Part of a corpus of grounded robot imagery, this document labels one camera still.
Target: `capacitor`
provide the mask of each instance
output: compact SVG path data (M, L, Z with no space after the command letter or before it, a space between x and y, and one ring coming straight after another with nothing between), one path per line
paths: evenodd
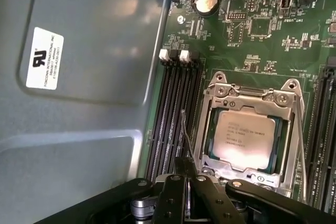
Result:
M192 8L201 16L201 17L210 17L216 13L219 9L218 0L192 0Z

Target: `black lever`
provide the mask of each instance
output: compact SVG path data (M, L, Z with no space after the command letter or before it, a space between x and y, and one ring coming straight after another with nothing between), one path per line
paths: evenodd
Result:
M241 179L230 180L226 194L261 211L268 223L336 223L336 217Z

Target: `cpu socket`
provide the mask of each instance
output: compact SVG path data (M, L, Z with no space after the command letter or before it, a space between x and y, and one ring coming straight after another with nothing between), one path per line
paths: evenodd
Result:
M262 90L229 84L223 72L216 72L204 91L194 151L197 169L224 182L240 178L290 197L303 112L296 79L280 90Z

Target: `green circuit board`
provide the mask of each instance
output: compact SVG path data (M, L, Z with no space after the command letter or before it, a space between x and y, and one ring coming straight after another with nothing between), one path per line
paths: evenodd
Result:
M335 0L220 0L218 12L202 18L191 0L171 3L162 48L199 51L204 62L203 89L223 70L228 83L280 89L286 80L301 83L305 102L304 139L309 134L316 80L328 56L336 52L331 24ZM163 67L157 69L148 132L154 123ZM294 198L299 197L300 171Z

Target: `mounting hole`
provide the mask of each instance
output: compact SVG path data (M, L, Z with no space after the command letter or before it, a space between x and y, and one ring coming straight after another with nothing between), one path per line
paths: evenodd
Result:
M173 204L173 203L174 203L174 199L168 199L168 200L167 200L167 203L169 203L169 204Z
M222 205L224 202L221 199L217 199L216 203L219 204L219 205Z
M168 218L171 218L171 217L172 217L172 215L173 215L173 213L172 213L172 212L165 212L163 216L164 216L165 218L167 218L167 219L168 219Z
M290 89L294 89L294 88L296 88L296 83L295 82L290 82L289 84L288 84L288 87L290 88Z
M218 81L222 80L223 76L219 73L218 75L216 75L216 78Z
M226 219L230 219L230 218L232 218L232 215L231 215L229 212L225 212L225 213L223 214L223 216L224 216L224 218L226 218Z

